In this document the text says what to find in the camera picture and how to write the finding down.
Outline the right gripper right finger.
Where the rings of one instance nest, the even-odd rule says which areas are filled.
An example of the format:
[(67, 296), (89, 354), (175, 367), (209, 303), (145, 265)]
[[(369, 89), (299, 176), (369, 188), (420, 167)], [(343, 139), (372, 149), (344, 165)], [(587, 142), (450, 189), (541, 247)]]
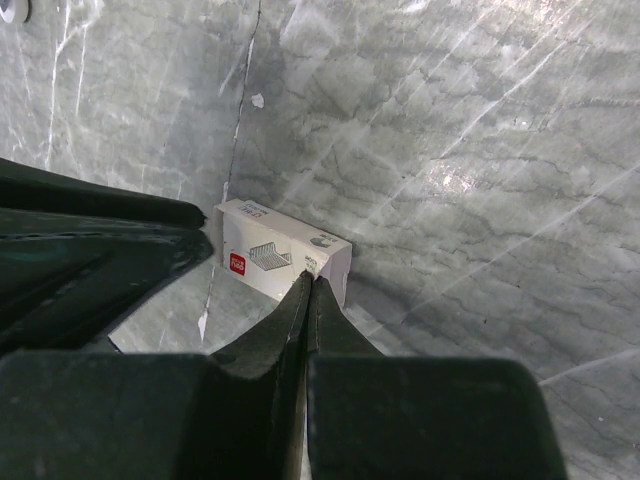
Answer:
[(311, 359), (380, 354), (343, 314), (328, 279), (300, 274), (270, 314), (210, 356), (225, 384), (214, 478), (299, 478)]

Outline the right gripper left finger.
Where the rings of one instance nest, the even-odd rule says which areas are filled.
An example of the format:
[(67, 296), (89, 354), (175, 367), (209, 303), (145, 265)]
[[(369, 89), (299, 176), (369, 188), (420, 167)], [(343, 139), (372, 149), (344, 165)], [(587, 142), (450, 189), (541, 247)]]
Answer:
[(213, 254), (195, 205), (1, 162), (1, 350), (108, 336)]

